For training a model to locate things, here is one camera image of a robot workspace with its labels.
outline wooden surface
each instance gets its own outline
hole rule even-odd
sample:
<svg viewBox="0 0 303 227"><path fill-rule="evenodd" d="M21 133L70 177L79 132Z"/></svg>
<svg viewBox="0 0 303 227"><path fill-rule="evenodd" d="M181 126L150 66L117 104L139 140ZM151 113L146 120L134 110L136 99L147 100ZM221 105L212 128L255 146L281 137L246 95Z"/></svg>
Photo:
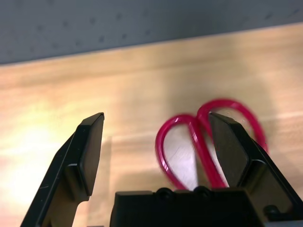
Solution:
<svg viewBox="0 0 303 227"><path fill-rule="evenodd" d="M154 155L161 124L217 97L256 113L303 197L301 24L0 67L0 226L19 226L57 149L105 112L94 193L74 226L108 227L115 191L172 187Z"/></svg>

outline scissors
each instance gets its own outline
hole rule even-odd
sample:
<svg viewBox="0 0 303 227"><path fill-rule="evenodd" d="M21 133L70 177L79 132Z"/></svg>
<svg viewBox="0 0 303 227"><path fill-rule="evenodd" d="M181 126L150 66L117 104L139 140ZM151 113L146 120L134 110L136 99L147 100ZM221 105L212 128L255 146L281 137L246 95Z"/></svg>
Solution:
<svg viewBox="0 0 303 227"><path fill-rule="evenodd" d="M214 161L207 148L205 139L201 134L201 128L206 131L208 136L213 140L208 114L222 108L231 108L240 112L250 123L257 143L268 153L266 144L266 137L263 129L259 124L257 118L252 112L238 101L231 99L215 99L203 104L196 116L191 114L180 114L168 119L160 128L156 136L156 156L164 174L170 179L177 189L187 190L186 186L174 175L169 166L164 154L164 139L173 127L180 124L185 124L191 135L192 142L196 148L197 155L204 166L205 173L212 188L227 187L222 177L220 176Z"/></svg>

